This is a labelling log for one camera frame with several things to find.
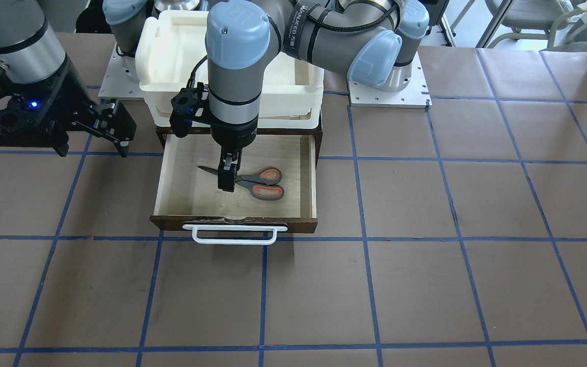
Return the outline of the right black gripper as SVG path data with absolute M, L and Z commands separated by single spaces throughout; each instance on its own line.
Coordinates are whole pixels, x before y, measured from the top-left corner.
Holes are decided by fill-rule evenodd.
M 52 148 L 66 156 L 68 133 L 87 132 L 128 156 L 137 124 L 121 100 L 95 104 L 69 57 L 38 82 L 18 84 L 11 76 L 0 61 L 0 147 Z

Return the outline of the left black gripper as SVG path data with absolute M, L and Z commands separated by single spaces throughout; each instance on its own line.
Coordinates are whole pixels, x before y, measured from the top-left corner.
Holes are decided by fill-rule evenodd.
M 241 124 L 224 122 L 215 115 L 209 115 L 209 125 L 212 138 L 222 147 L 217 167 L 218 188 L 233 192 L 241 167 L 242 149 L 255 140 L 258 132 L 258 115 Z

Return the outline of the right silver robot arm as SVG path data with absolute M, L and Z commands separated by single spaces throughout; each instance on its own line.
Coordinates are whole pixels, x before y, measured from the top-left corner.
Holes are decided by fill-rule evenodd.
M 36 1 L 0 1 L 0 147 L 68 153 L 87 132 L 128 156 L 137 124 L 123 103 L 94 102 Z

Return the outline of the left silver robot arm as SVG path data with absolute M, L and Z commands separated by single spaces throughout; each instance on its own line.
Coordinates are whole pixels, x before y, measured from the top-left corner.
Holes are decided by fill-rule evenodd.
M 257 133 L 265 68 L 284 53 L 349 81 L 405 87 L 429 13 L 418 1 L 349 1 L 336 11 L 313 1 L 226 1 L 207 15 L 210 132 L 221 146 L 218 187 L 233 191 L 242 149 Z

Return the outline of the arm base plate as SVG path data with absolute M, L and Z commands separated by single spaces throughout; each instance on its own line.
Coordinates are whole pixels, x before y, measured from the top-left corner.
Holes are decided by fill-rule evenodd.
M 357 107 L 429 108 L 432 101 L 419 54 L 412 63 L 393 67 L 389 79 L 379 88 L 349 81 L 350 104 Z
M 139 87 L 135 58 L 122 56 L 116 44 L 108 67 L 105 70 L 98 97 L 104 99 L 144 100 L 142 90 Z

